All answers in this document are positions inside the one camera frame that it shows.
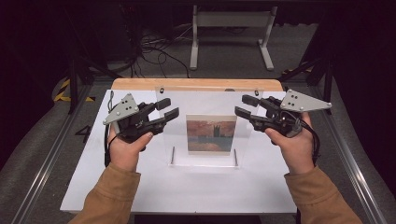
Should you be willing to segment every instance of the wooden edge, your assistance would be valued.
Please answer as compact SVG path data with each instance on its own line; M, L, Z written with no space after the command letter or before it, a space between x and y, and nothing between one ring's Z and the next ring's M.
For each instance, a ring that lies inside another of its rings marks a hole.
M117 78L111 90L155 91L156 87L214 87L219 89L257 89L283 91L275 79L214 79L214 78Z

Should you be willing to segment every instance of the clear acrylic stand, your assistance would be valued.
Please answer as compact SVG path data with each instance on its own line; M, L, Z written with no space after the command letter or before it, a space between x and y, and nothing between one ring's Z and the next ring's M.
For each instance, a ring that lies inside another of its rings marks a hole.
M158 101L171 99L178 107L178 118L163 129L164 149L169 165L240 167L248 149L252 126L248 120L238 118L236 106L257 114L258 108L242 103L248 94L262 97L259 89L221 89L206 87L157 87Z

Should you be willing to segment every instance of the hand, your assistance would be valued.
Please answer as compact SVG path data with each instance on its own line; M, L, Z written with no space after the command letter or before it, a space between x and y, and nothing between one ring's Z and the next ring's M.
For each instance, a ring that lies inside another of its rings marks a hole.
M304 112L302 118L312 127L308 113ZM303 129L292 138L285 137L270 128L267 128L265 133L280 146L283 159L288 165L291 175L301 175L314 169L315 165L312 162L313 137L308 130Z
M110 127L107 142L110 142L116 136L113 127ZM116 137L110 145L111 163L119 168L131 172L136 172L137 162L139 161L139 152L151 140L153 134L145 133L131 144L126 143Z

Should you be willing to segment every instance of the cable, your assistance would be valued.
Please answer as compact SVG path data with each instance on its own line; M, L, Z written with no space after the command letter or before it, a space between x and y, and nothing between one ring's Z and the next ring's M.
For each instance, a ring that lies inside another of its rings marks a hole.
M137 66L139 67L140 76L141 76L141 77L145 77L145 76L143 76L143 74L142 74L142 68L140 67L140 64L139 64L139 61L138 61L138 60L136 60L136 64L137 64Z
M283 113L289 114L292 118L294 118L297 121L297 118L287 110L280 111L280 117L282 117Z
M123 71L127 70L132 64L134 64L134 60L129 61L127 64L125 64L125 65L123 65L121 67L114 68L114 69L107 69L107 70L115 72L115 73L120 73L120 72L123 72ZM98 72L98 71L92 71L91 70L91 72L93 74L102 74L101 72Z
M131 64L131 77L134 77L134 64Z
M313 140L314 140L313 151L312 151L312 162L314 163L314 165L316 165L317 159L320 156L319 155L320 140L319 140L318 134L302 119L301 119L301 124L302 124L303 128L307 129L309 132L312 133Z
M107 102L108 113L110 113L113 110L113 97L114 97L114 91L111 91L110 100Z
M186 66L186 64L184 64L181 60L179 60L179 59L177 59L177 58L171 56L170 54L166 53L165 51L163 51L163 50L161 50L161 49L155 49L155 48L152 48L152 47L147 47L147 48L148 48L148 49L152 49L152 50L159 51L159 52L165 54L166 56L170 57L171 59L173 59L173 60L175 60L175 61L181 63L181 64L184 66L184 68L186 69L187 78L190 78L189 68L188 68L188 67Z
M143 47L143 45L149 45L150 47L153 47L155 49L164 50L164 49L168 48L169 46L171 46L172 44L174 44L179 39L188 39L188 38L183 37L183 35L185 35L191 28L192 28L192 25L189 26L189 28L187 28L185 31L183 31L183 33L181 33L181 35L179 35L178 37L174 38L173 40L171 40L168 43L166 43L167 39L165 39L165 38L161 38L161 39L160 38L156 38L156 39L144 42L141 45L142 45L142 47Z
M116 136L114 136L110 142L108 143L108 151L110 151L110 145L113 143L114 139L116 139L118 137L118 135L116 134Z
M110 125L106 125L105 127L105 167L108 166L108 161L110 161L110 151L108 150L108 145L107 145L107 138L108 138L108 130L109 130Z
M163 76L164 76L165 78L167 78L165 72L163 71L162 63L160 62L160 57L161 57L161 55L164 55L164 56L165 56L165 59L163 60L163 63L166 62L166 54L161 53L161 54L159 54L158 57L157 57L158 64L160 65L161 71L163 72Z
M146 58L142 58L144 61L146 61L147 63L152 63L152 64L155 64L155 65L159 65L159 63L154 63L154 62L151 62L151 61L149 61L149 60L147 60Z

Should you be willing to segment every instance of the picture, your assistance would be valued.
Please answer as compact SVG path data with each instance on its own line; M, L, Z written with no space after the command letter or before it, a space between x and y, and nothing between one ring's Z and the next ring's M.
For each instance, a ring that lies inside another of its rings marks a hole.
M230 155L236 116L186 115L191 155Z

